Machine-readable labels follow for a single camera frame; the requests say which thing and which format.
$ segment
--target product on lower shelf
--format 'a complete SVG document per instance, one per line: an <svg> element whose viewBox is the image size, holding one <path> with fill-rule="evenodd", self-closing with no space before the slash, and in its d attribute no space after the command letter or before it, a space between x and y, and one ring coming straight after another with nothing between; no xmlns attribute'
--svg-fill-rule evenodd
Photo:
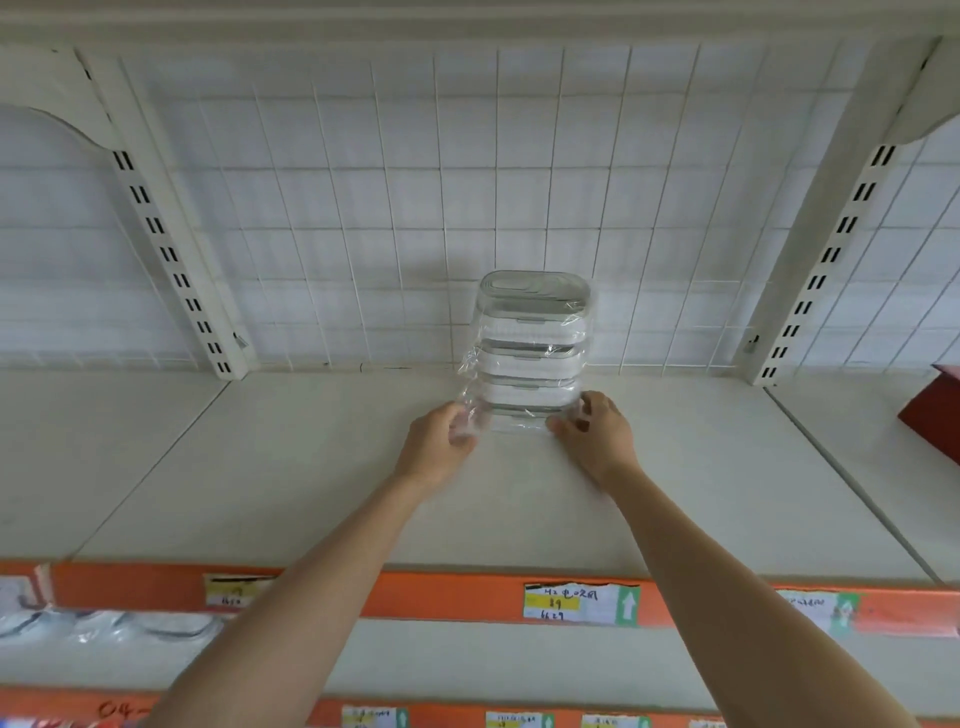
<svg viewBox="0 0 960 728"><path fill-rule="evenodd" d="M545 429L577 407L592 326L590 286L570 273L494 271L480 281L473 345L460 373L469 382L466 430Z"/></svg>

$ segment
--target forearm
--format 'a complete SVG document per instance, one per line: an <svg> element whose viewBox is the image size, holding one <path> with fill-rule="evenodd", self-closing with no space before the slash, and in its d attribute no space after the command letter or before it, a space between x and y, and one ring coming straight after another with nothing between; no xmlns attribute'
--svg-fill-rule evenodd
<svg viewBox="0 0 960 728"><path fill-rule="evenodd" d="M420 499L385 482L228 625L146 728L301 728Z"/></svg>
<svg viewBox="0 0 960 728"><path fill-rule="evenodd" d="M856 660L713 541L639 468L608 478L604 487L732 728L915 728Z"/></svg>

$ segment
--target right hand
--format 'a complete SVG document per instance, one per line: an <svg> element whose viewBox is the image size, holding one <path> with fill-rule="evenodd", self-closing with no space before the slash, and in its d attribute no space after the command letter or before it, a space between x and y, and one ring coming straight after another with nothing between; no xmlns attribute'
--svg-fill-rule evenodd
<svg viewBox="0 0 960 728"><path fill-rule="evenodd" d="M589 422L573 422L551 417L547 426L557 437L570 459L603 490L610 486L611 473L623 469L640 470L634 451L634 433L627 418L602 392L584 392L584 411Z"/></svg>

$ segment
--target yellow highlight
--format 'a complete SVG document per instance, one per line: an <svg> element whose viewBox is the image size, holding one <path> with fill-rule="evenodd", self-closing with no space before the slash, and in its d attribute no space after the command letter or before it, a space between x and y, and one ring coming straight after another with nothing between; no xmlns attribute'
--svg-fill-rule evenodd
<svg viewBox="0 0 960 728"><path fill-rule="evenodd" d="M566 609L576 612L580 609L580 597L528 594L524 597L523 605L534 609Z"/></svg>

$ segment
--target left hand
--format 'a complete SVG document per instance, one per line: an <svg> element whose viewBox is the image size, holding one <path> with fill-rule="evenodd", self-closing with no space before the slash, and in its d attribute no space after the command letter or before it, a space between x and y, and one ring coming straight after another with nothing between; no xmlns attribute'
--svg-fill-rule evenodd
<svg viewBox="0 0 960 728"><path fill-rule="evenodd" d="M463 411L462 404L449 401L411 422L394 478L418 484L428 496L439 490L477 445L475 437L450 442L450 425Z"/></svg>

